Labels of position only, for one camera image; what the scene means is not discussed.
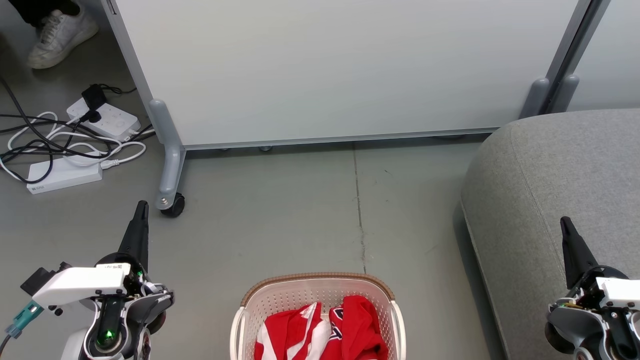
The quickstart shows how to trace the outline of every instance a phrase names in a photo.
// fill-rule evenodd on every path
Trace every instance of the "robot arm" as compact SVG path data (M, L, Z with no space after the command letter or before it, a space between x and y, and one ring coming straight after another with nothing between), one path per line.
M17 338L44 307L61 315L61 306L80 300L95 316L88 329L69 338L64 360L147 360L149 336L164 324L174 302L171 290L151 282L147 267L148 204L140 201L118 252L91 268L63 263L57 272L38 269L21 286L33 301L7 333Z
M571 219L561 219L569 292L549 305L545 334L577 360L640 359L640 281L599 265Z

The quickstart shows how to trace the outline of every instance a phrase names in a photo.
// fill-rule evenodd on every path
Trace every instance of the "shoe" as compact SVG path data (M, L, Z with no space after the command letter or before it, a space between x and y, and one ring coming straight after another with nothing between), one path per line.
M82 5L76 16L53 10L45 19L40 42L33 47L27 58L32 69L47 69L59 64L71 50L98 32L98 24Z

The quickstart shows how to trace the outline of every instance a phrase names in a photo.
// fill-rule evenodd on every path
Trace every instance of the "cable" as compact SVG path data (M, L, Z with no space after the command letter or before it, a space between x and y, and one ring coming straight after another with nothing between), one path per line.
M54 155L67 155L67 154L73 154L73 155L78 155L78 156L82 156L84 158L91 158L91 159L96 159L96 161L89 161L89 162L78 162L76 160L73 160L69 157L65 157L65 159L67 159L68 161L70 161L71 163L74 163L77 166L90 166L90 165L95 165L100 163L100 167L102 169L107 169L110 167L114 167L117 166L121 163L125 163L127 161L131 161L133 159L136 159L138 157L140 157L147 149L147 146L144 143L141 143L139 141L135 142L133 140L135 140L137 137L139 137L140 135L146 135L143 136L142 140L147 139L151 136L155 135L155 130L154 129L149 129L151 127L151 125L147 126L145 129L143 129L140 132L133 132L133 136L131 138L128 138L126 142L122 143L118 140L112 139L112 138L107 138L107 137L103 137L103 136L97 136L94 135L92 133L92 131L86 129L85 130L81 130L81 126L80 126L80 122L82 122L84 120L84 117L76 117L73 118L72 120L68 121L68 122L61 122L58 120L58 116L51 112L51 111L46 111L42 114L40 114L37 117L28 117L27 115L25 115L24 111L22 110L22 107L20 106L20 103L18 102L18 100L15 97L15 94L13 93L13 91L11 90L11 88L9 87L9 84L5 81L5 79L0 76L0 83L2 83L2 85L4 86L5 90L7 91L7 93L9 94L9 96L11 97L11 100L13 101L13 104L15 105L15 107L18 109L18 112L20 113L20 115L2 115L0 114L0 117L17 117L17 118L22 118L25 121L25 125L23 126L18 126L18 127L13 127L11 129L4 129L1 130L0 133L6 133L9 131L13 131L13 130L19 130L17 133L15 133L8 141L7 143L7 147L9 148L9 151L4 153L4 154L0 154L0 167L2 167L2 169L7 172L8 174L10 174L14 179L22 181L23 183L27 183L27 184L33 184L33 183L38 183L40 181L42 181L43 179L45 179L50 173L51 170L53 168L53 156ZM109 90L115 94L129 94L131 92L134 92L136 89L133 88L132 90L129 91L122 91L122 89L120 88L116 88L114 86L108 86L106 84L99 84L100 88L103 90ZM44 118L43 116L45 115L52 115L54 117L54 119L47 119ZM41 126L41 125L46 125L46 124L52 124L52 128L49 131L49 133L44 136L42 133L40 133L39 131L36 130L36 126ZM66 132L66 131L61 131L64 127L69 127L71 128L71 132ZM30 129L34 134L37 135L37 137L39 137L39 140L32 140L29 143L27 143L27 145L22 146L22 147L16 147L13 148L13 141L18 139L18 137L20 137L22 134L24 134L27 129ZM68 139L65 145L59 145L56 142L53 141L54 138L56 138L59 135L68 135ZM73 136L80 136L80 137L84 137L84 138L92 138L94 140L99 140L105 143L106 147L107 147L107 151L100 151L98 149L96 149L94 146L88 144L88 143L74 143L71 144L71 139ZM117 147L115 147L115 149L112 149L111 146L109 145L109 142L111 143L115 143L117 144ZM121 149L123 149L124 147L127 146L131 146L131 145L138 145L142 148L142 150L132 156L129 156L128 158L124 158L124 159L115 159L115 160L108 160L108 158L110 158L112 155L118 153ZM87 153L83 153L83 152L77 152L75 150L72 150L74 147L77 146L85 146L88 147L89 149L91 149L94 152L97 152L98 155L92 155L92 154L87 154ZM44 176L42 176L40 179L34 180L34 181L30 181L27 180L25 178L23 178L22 176L18 175L18 173L9 170L5 163L9 162L13 159L15 159L17 156L19 155L23 155L23 154L34 154L34 155L49 155L49 168L47 169L47 172L44 174Z
M140 130L140 131L134 131L134 134L132 137L130 137L130 139L128 139L128 141L133 141L135 139L137 139L138 136L142 135L142 134L147 134L149 133L149 130L151 128L152 124L147 125L144 129Z
M30 143L33 142L42 142L41 140L33 140ZM51 148L49 147L49 144L44 143L44 145L47 147L47 149L49 149L51 151ZM2 161L2 157L0 157L0 167L2 167L4 169L4 171L6 171L9 175L11 175L14 179L18 180L18 181L22 181L23 183L26 184L35 184L35 183L39 183L40 181L44 180L47 176L49 176L49 174L51 173L51 170L53 169L53 155L50 154L49 155L49 168L47 169L47 172L45 172L45 174L37 180L27 180L25 178L23 178L22 176L18 175L18 173L16 173L15 171L9 170L6 165L4 165L4 162Z
M2 85L4 86L4 89L9 93L9 97L11 97L11 100L13 101L13 104L18 109L18 112L20 113L21 117L24 119L24 121L27 124L27 126L29 126L31 131L33 131L34 134L36 134L44 142L48 143L49 145L51 145L51 146L53 146L55 148L58 148L60 150L64 150L66 152L69 152L69 153L71 153L73 155L81 155L81 156L84 156L86 158L92 158L92 159L101 159L101 158L105 157L103 155L89 155L89 154L83 154L82 152L73 151L71 149L65 149L65 148L63 148L62 145L56 144L55 142L51 141L50 139L47 139L44 135L42 135L41 133L39 133L36 130L35 126L33 126L32 123L30 123L29 119L27 118L27 115L25 115L24 111L22 110L22 106L20 106L20 103L18 102L18 99L15 98L15 95L13 94L13 91L9 87L9 84L6 83L6 81L4 80L4 78L2 76L0 76L0 83L2 83Z
M0 345L0 356L2 356L2 351L4 350L4 347L6 346L6 344L9 342L10 338L11 338L11 335L7 335L6 338L4 338L2 345Z
M110 92L113 92L114 94L118 94L118 95L125 95L125 94L131 94L132 92L136 91L138 88L133 88L129 91L123 91L121 88L117 88L115 86L109 86L107 84L98 84L100 86L101 89L103 90L108 90Z

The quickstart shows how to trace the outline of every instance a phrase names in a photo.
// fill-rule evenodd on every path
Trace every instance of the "teal connector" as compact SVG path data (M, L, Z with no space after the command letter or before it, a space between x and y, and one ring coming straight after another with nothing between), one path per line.
M6 328L5 332L9 334L12 338L17 339L22 331L24 330L33 319L37 318L44 308L38 305L37 302L31 301L27 306L22 309L22 311L13 318L13 325Z

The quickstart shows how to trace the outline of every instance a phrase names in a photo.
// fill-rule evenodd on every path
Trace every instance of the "black plug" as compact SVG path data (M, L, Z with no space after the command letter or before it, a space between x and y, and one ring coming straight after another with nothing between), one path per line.
M93 84L83 91L82 98L84 99L87 107L89 107L89 110L98 110L98 108L107 103L107 97L104 95L104 91L102 91L102 88L98 84Z
M100 115L99 112L95 110L89 110L86 112L86 114L80 117L80 120L78 120L78 122L85 122L89 120L89 122L94 123L100 121L100 119L102 119L102 115Z

